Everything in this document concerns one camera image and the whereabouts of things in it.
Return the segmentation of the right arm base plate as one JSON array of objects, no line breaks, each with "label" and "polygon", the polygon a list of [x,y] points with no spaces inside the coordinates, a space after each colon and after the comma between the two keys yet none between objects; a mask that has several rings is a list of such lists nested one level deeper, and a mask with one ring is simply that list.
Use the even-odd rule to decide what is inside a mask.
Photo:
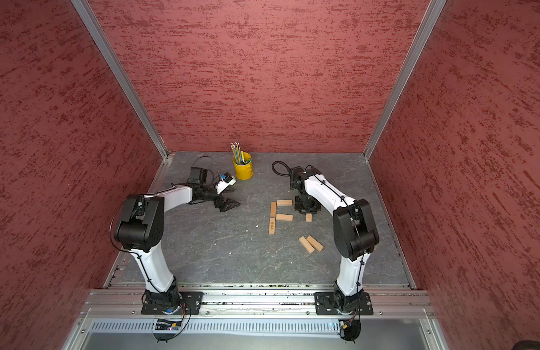
[{"label": "right arm base plate", "polygon": [[315,311],[322,315],[354,315],[355,311],[360,316],[371,316],[374,309],[370,295],[364,291],[351,296],[343,296],[340,292],[315,293]]}]

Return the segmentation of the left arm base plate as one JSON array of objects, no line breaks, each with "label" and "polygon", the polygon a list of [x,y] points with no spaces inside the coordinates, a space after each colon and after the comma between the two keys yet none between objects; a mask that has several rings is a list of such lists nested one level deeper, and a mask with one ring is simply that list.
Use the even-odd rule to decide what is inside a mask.
[{"label": "left arm base plate", "polygon": [[198,315],[204,293],[179,292],[152,293],[146,290],[142,297],[142,315],[178,316],[182,314]]}]

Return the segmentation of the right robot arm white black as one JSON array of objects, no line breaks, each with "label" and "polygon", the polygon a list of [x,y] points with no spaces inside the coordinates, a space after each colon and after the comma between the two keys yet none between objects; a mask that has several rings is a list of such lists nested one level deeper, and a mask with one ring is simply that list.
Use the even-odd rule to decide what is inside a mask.
[{"label": "right robot arm white black", "polygon": [[352,313],[363,300],[363,274],[379,243],[371,205],[344,194],[313,167],[296,166],[289,170],[289,178],[290,188],[300,197],[318,202],[331,214],[334,243],[341,255],[333,305],[341,313]]}]

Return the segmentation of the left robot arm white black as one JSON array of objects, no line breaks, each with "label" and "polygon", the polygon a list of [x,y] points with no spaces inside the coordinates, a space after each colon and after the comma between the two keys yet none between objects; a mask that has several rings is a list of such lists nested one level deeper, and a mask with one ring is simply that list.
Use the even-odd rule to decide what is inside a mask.
[{"label": "left robot arm white black", "polygon": [[183,184],[154,193],[129,195],[121,206],[111,240],[120,243],[120,250],[134,257],[145,280],[143,314],[176,314],[185,310],[185,301],[178,282],[170,272],[162,251],[164,215],[181,205],[212,202],[221,212],[240,206],[225,198],[223,192],[236,183],[229,172],[205,182],[205,169],[191,169]]}]

